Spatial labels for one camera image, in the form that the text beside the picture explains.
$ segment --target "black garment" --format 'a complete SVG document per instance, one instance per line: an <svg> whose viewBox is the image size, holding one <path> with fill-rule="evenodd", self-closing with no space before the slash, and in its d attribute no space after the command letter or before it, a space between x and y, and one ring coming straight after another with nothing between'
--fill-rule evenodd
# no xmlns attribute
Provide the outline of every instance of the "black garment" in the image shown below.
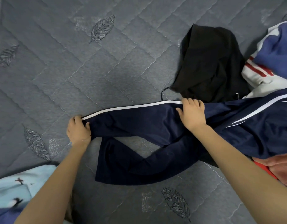
<svg viewBox="0 0 287 224"><path fill-rule="evenodd" d="M205 103L233 101L249 94L241 75L245 60L231 31L194 24L182 47L183 64L173 91Z"/></svg>

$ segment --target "light blue garment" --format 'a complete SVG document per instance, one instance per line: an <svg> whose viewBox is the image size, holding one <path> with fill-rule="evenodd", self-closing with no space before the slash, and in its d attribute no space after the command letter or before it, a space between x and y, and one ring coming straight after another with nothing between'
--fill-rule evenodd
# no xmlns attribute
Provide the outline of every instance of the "light blue garment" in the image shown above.
<svg viewBox="0 0 287 224"><path fill-rule="evenodd" d="M22 204L29 202L55 169L54 165L43 165L0 179L0 208L12 207L15 198L23 200Z"/></svg>

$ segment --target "person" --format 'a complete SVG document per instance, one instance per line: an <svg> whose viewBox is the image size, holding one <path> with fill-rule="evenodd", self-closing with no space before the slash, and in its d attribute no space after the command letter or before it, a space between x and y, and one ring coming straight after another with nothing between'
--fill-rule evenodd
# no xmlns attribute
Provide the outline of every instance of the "person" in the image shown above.
<svg viewBox="0 0 287 224"><path fill-rule="evenodd" d="M182 123L207 149L258 224L287 224L287 187L260 169L220 137L205 120L203 102L182 99L177 108ZM64 220L80 160L91 141L89 123L70 119L67 135L72 148L15 224L60 224Z"/></svg>

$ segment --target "drawstring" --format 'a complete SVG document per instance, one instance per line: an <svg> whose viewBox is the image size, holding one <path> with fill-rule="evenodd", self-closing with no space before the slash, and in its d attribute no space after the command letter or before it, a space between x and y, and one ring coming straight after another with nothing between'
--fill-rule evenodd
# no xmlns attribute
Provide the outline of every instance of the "drawstring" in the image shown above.
<svg viewBox="0 0 287 224"><path fill-rule="evenodd" d="M170 88L171 88L171 86L169 86L169 87L166 87L166 88L164 88L164 89L162 90L162 92L161 92L161 101L163 101L163 97L162 97L162 94L163 94L164 90L167 90L167 89L170 89Z"/></svg>

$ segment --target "gray bedsheet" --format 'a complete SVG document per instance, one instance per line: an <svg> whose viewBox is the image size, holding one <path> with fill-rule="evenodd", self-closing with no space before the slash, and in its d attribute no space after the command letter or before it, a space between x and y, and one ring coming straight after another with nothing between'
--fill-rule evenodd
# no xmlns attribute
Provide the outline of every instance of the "gray bedsheet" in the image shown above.
<svg viewBox="0 0 287 224"><path fill-rule="evenodd" d="M113 14L110 33L89 44L92 26ZM286 14L287 0L3 0L0 53L19 46L0 67L0 177L44 163L43 153L61 161L75 114L160 101L193 23L230 29L248 56ZM138 137L120 140L145 157L158 149ZM169 208L164 187L184 197L191 223L255 223L220 170L203 162L151 185L95 182L100 142L87 150L75 185L87 223L189 223Z"/></svg>

